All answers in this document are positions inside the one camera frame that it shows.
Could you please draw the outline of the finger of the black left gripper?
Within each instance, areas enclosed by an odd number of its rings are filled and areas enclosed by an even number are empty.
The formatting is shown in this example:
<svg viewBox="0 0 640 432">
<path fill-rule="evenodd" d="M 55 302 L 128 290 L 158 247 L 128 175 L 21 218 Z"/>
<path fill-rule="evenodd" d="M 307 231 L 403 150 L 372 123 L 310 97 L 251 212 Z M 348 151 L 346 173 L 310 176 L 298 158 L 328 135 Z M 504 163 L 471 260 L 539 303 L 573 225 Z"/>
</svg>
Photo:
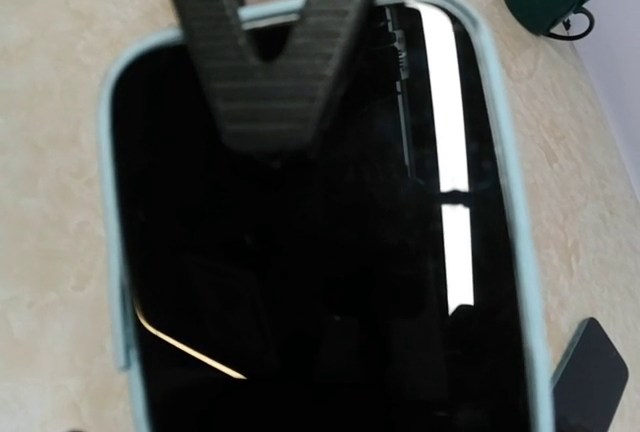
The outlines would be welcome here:
<svg viewBox="0 0 640 432">
<path fill-rule="evenodd" d="M 172 0 L 221 141 L 237 152 L 299 151 L 328 123 L 374 0 L 304 0 L 283 50 L 258 53 L 242 0 Z"/>
</svg>

